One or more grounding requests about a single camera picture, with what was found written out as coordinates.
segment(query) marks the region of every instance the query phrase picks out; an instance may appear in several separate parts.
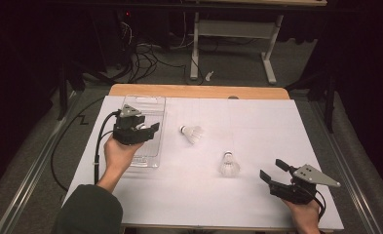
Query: shuttlecock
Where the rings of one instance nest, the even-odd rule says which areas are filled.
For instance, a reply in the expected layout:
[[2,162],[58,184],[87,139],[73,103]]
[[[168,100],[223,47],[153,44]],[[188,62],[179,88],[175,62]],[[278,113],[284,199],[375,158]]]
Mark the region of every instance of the shuttlecock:
[[200,138],[203,136],[203,129],[200,126],[195,127],[187,127],[187,126],[181,126],[179,127],[179,131],[187,137],[187,139],[191,143],[197,143]]
[[234,177],[240,172],[240,165],[230,151],[224,153],[219,171],[226,177]]

